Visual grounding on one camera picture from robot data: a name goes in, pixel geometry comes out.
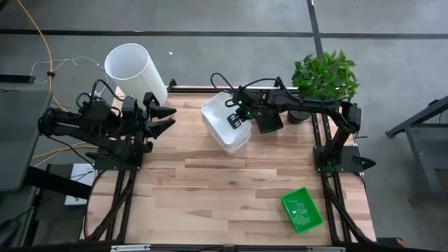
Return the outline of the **green potted plant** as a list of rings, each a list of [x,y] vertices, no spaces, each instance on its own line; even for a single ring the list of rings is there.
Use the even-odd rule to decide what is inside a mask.
[[[351,101],[361,85],[352,69],[356,63],[343,50],[309,54],[294,62],[291,84],[293,96],[327,104],[343,105]]]

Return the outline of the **black aluminium rig frame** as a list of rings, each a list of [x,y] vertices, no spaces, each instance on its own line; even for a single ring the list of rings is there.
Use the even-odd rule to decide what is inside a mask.
[[[129,205],[115,235],[94,252],[365,251],[375,233],[361,182],[348,172],[316,169],[313,150],[332,139],[333,120],[315,113],[302,125],[258,130],[227,155],[200,123],[200,103],[212,87],[171,89],[176,123],[156,142],[136,175]],[[306,187],[323,219],[308,232],[294,231],[281,196]]]

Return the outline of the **white plastic basket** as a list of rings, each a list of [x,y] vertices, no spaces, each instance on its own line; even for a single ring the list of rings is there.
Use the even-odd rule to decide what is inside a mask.
[[[246,123],[238,129],[232,129],[229,125],[221,127],[220,123],[217,127],[210,122],[205,122],[205,125],[210,135],[228,155],[235,154],[251,138],[251,126]]]
[[[227,107],[225,105],[225,102],[231,98],[231,94],[219,92],[203,103],[201,107],[205,123],[225,147],[236,146],[243,140],[244,134],[251,134],[252,128],[252,124],[248,121],[243,122],[237,129],[232,128],[227,117],[235,113],[238,106]]]

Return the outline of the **black desk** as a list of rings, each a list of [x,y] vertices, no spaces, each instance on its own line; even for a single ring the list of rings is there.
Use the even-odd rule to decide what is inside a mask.
[[[448,172],[448,122],[428,123],[427,120],[444,112],[448,112],[448,95],[430,102],[422,111],[386,131],[389,138],[400,133],[406,135],[414,159],[434,193],[443,191],[437,172]]]

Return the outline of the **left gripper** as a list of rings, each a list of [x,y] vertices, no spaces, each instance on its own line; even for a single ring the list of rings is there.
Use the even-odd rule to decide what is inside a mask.
[[[176,121],[173,118],[166,120],[152,121],[149,118],[166,118],[174,115],[177,110],[161,106],[160,102],[152,92],[147,92],[143,97],[143,107],[139,107],[137,115],[133,119],[124,119],[121,116],[122,135],[131,134],[136,136],[137,132],[143,133],[143,138],[157,139],[164,131],[170,128]]]

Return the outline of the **black power strip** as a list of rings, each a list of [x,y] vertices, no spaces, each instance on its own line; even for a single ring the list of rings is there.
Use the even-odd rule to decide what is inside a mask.
[[[35,76],[0,74],[0,83],[28,83],[32,84]]]

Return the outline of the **black plastic basket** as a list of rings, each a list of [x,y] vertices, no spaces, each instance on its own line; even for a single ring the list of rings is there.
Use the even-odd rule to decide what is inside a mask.
[[[255,118],[255,121],[261,134],[275,132],[284,127],[278,113],[261,114]]]

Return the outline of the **green plastic basket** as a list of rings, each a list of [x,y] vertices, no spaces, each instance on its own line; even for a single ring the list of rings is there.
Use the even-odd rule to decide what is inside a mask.
[[[308,232],[323,223],[319,210],[306,187],[282,195],[281,203],[294,231],[298,234]]]

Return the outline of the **white shade table lamp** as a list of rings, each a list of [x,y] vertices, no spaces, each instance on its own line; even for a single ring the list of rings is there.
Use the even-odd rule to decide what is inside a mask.
[[[115,47],[106,56],[104,68],[123,93],[133,96],[140,104],[147,92],[152,92],[160,105],[166,103],[167,87],[142,45],[126,43]]]

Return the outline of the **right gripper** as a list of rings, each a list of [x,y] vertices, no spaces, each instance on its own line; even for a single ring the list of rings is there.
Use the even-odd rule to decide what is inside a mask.
[[[239,118],[256,118],[266,114],[263,105],[264,95],[265,93],[261,90],[248,90],[245,87],[239,87],[233,92],[232,102],[238,108],[235,113],[226,118],[232,129],[241,126],[242,122]]]

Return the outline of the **white box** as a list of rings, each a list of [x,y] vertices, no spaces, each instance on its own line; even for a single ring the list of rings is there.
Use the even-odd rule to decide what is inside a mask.
[[[69,178],[76,182],[76,189],[79,191],[75,196],[67,195],[64,200],[66,207],[85,206],[87,204],[86,197],[90,193],[94,178],[97,172],[90,164],[73,164]]]

